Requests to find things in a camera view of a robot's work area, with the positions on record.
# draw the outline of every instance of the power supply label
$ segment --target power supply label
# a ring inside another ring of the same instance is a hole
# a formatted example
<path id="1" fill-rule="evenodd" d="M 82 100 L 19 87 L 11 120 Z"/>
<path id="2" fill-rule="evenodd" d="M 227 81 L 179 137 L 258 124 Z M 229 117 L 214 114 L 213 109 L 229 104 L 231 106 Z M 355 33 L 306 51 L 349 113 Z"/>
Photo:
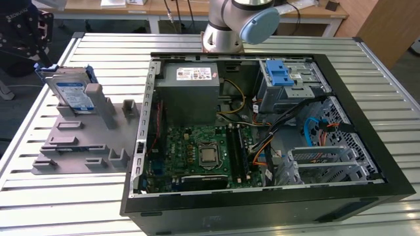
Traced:
<path id="1" fill-rule="evenodd" d="M 61 94 L 69 105 L 77 111 L 93 111 L 94 103 L 85 93 L 83 83 L 57 83 Z"/>
<path id="2" fill-rule="evenodd" d="M 179 68 L 177 70 L 177 80 L 211 80 L 211 68 Z"/>

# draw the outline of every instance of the blue drive bay latch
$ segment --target blue drive bay latch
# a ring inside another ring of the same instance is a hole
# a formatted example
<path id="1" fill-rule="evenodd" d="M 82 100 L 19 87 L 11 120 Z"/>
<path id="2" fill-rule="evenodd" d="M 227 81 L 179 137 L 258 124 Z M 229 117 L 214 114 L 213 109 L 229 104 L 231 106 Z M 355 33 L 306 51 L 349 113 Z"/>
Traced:
<path id="1" fill-rule="evenodd" d="M 295 81 L 290 78 L 290 69 L 285 66 L 282 60 L 267 60 L 266 65 L 274 86 L 295 85 Z"/>

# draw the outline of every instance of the green motherboard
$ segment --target green motherboard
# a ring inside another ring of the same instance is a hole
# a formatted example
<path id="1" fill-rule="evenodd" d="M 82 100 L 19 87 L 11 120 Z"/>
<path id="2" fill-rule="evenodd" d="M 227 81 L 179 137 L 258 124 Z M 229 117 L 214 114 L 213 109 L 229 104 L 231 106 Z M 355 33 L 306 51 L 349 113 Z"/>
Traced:
<path id="1" fill-rule="evenodd" d="M 249 146 L 254 144 L 253 131 L 249 126 L 238 130 L 242 133 L 245 150 L 249 150 Z M 233 176 L 234 169 L 243 166 L 237 165 L 233 168 L 227 132 L 227 126 L 169 127 L 165 158 L 154 158 L 150 161 L 153 174 L 149 177 L 149 185 L 153 192 L 177 192 L 177 179 L 193 175 L 229 176 L 227 188 L 262 186 L 258 169 L 250 168 L 243 180 Z"/>

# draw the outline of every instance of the sticker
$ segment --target sticker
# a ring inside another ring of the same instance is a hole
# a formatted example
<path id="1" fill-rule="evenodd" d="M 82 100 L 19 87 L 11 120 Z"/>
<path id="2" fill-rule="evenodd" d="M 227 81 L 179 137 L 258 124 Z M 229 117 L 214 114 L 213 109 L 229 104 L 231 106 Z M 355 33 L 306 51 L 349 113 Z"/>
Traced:
<path id="1" fill-rule="evenodd" d="M 78 111 L 93 111 L 94 103 L 85 93 L 83 83 L 57 83 L 58 90 L 69 105 Z"/>
<path id="2" fill-rule="evenodd" d="M 146 14 L 146 11 L 129 11 L 129 13 Z"/>
<path id="3" fill-rule="evenodd" d="M 179 68 L 177 70 L 177 80 L 211 80 L 211 68 Z"/>
<path id="4" fill-rule="evenodd" d="M 270 180 L 273 180 L 274 174 L 271 173 L 271 171 L 270 171 L 269 169 L 266 170 L 266 176 L 267 176 L 267 178 L 269 178 Z"/>
<path id="5" fill-rule="evenodd" d="M 302 79 L 301 74 L 290 74 L 291 79 Z"/>
<path id="6" fill-rule="evenodd" d="M 253 110 L 254 110 L 255 113 L 258 113 L 259 106 L 257 104 L 253 105 Z"/>

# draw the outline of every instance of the ram slot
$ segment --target ram slot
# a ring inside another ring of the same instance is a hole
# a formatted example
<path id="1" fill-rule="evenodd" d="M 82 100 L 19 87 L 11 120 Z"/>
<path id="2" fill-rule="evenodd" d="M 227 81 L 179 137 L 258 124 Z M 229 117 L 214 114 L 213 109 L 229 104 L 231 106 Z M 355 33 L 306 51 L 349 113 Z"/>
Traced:
<path id="1" fill-rule="evenodd" d="M 243 165 L 245 165 L 245 175 L 246 175 L 246 179 L 251 179 L 250 176 L 250 165 L 249 165 L 249 154 L 247 154 L 247 149 L 246 149 L 246 140 L 243 138 L 243 132 L 242 132 L 242 128 L 238 128 L 238 137 L 239 137 L 239 142 L 241 142 L 241 155 L 242 155 L 242 159 L 243 159 Z"/>
<path id="2" fill-rule="evenodd" d="M 242 143 L 239 136 L 239 128 L 234 126 L 227 127 L 227 144 L 229 144 L 229 153 L 231 161 L 231 172 L 233 180 L 238 183 L 246 181 L 246 169 L 245 169 L 245 160 L 242 157 Z"/>

